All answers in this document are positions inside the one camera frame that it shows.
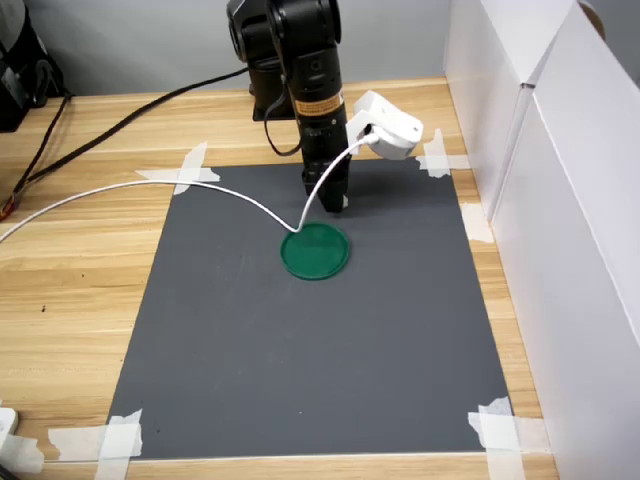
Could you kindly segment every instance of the white cardboard box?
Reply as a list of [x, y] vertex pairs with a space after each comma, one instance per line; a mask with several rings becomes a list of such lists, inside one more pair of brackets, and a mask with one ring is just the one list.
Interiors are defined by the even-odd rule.
[[485, 213], [572, 0], [451, 0], [445, 72]]
[[640, 90], [572, 6], [494, 233], [563, 479], [640, 478]]

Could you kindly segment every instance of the white tape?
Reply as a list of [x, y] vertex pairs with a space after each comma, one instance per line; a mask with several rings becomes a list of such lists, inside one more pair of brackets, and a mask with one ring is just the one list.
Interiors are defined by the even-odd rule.
[[60, 451], [59, 461], [98, 460], [96, 480], [126, 478], [130, 457], [142, 453], [142, 410], [111, 417], [109, 425], [49, 430], [49, 441]]
[[478, 405], [478, 412], [469, 412], [468, 419], [487, 450], [492, 480], [524, 479], [522, 453], [551, 453], [544, 421], [514, 417], [506, 397], [488, 406]]
[[444, 148], [444, 140], [442, 138], [442, 130], [436, 129], [433, 140], [425, 143], [424, 155], [416, 157], [420, 163], [420, 170], [427, 170], [430, 177], [441, 178], [450, 175], [449, 161], [447, 160], [447, 152]]
[[471, 170], [467, 155], [448, 155], [447, 160], [451, 170]]
[[[203, 142], [187, 153], [182, 162], [182, 168], [166, 170], [136, 170], [148, 180], [180, 180], [185, 182], [219, 182], [220, 175], [210, 168], [202, 168], [204, 157], [207, 153], [207, 142]], [[174, 195], [180, 195], [187, 191], [189, 185], [176, 185]]]
[[[114, 416], [109, 425], [80, 428], [52, 428], [49, 430], [49, 441], [60, 451], [59, 461], [82, 462], [99, 460], [107, 434], [116, 437], [127, 437], [132, 434], [131, 427], [139, 427], [141, 410], [128, 417]], [[134, 445], [131, 457], [142, 453], [142, 432], [134, 432]]]
[[436, 129], [433, 140], [423, 144], [424, 155], [416, 157], [420, 170], [427, 170], [430, 177], [451, 175], [451, 170], [469, 170], [467, 155], [447, 155], [442, 130]]
[[464, 229], [469, 240], [478, 240], [485, 243], [493, 243], [493, 233], [489, 222], [484, 216], [484, 210], [479, 203], [463, 203], [460, 206]]
[[0, 450], [4, 438], [7, 435], [13, 435], [18, 427], [18, 414], [13, 408], [0, 407]]

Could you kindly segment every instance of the green petri dish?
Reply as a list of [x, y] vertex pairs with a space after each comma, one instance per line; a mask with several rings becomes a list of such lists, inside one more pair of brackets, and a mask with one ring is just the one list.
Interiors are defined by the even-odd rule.
[[289, 233], [280, 246], [285, 268], [303, 280], [324, 280], [336, 275], [349, 259], [349, 239], [325, 223], [308, 223]]

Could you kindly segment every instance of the robotic arm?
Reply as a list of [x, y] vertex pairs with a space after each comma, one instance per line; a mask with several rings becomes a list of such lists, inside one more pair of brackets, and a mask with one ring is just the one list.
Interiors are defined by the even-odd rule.
[[[231, 0], [227, 15], [238, 58], [249, 64], [256, 97], [254, 120], [263, 119], [282, 89], [288, 89], [285, 101], [269, 116], [290, 118], [293, 107], [304, 162], [302, 182], [309, 194], [348, 146], [337, 50], [342, 35], [338, 4], [336, 0]], [[329, 212], [343, 209], [350, 159], [338, 165], [318, 192]]]

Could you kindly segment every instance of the wooden table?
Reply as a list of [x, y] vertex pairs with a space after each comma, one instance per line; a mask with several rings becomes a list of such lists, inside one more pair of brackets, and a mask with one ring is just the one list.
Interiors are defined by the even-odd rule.
[[[447, 153], [465, 146], [443, 78], [345, 86], [347, 105], [373, 89], [424, 123], [424, 141], [441, 128]], [[157, 95], [75, 98], [41, 165], [94, 138]], [[136, 170], [178, 168], [207, 141], [206, 166], [300, 162], [272, 153], [251, 121], [245, 91], [183, 95], [136, 120], [100, 146], [34, 185], [4, 232], [28, 214], [88, 189], [139, 180]], [[32, 110], [20, 129], [0, 135], [4, 199], [34, 155], [58, 108]], [[297, 143], [293, 122], [273, 122], [282, 148]], [[422, 154], [419, 147], [416, 154]], [[373, 155], [363, 149], [360, 158]], [[470, 170], [453, 172], [461, 203], [478, 203]], [[43, 477], [92, 478], [95, 465], [52, 462], [54, 427], [102, 425], [145, 289], [173, 187], [144, 186], [89, 197], [54, 210], [0, 246], [0, 398], [21, 418], [17, 434], [38, 439]], [[518, 324], [495, 244], [471, 241], [491, 327], [515, 415], [540, 417]], [[526, 455], [527, 478], [557, 478], [550, 455]], [[132, 461], [129, 478], [451, 479], [488, 477], [484, 454], [360, 455], [267, 459]]]

